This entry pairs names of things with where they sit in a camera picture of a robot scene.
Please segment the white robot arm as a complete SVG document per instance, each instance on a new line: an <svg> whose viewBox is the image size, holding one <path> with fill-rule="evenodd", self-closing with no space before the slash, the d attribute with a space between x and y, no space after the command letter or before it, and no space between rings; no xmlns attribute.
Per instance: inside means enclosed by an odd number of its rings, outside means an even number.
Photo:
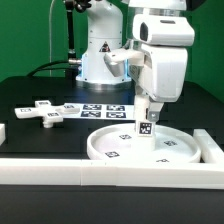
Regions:
<svg viewBox="0 0 224 224"><path fill-rule="evenodd" d="M136 83L135 118L156 122L166 102L179 98L187 67L186 48L195 32L181 15L186 0L121 0L128 5L127 41L121 11L108 0L90 0L88 47L80 81L100 88Z"/></svg>

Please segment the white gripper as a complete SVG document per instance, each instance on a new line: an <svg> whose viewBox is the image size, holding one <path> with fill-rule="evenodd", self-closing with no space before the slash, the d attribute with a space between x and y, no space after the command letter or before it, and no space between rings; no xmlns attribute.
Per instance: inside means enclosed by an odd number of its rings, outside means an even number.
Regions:
<svg viewBox="0 0 224 224"><path fill-rule="evenodd" d="M187 67L187 50L142 44L141 64L128 60L131 78L154 100L149 101L147 119L158 121L161 102L176 102L179 98Z"/></svg>

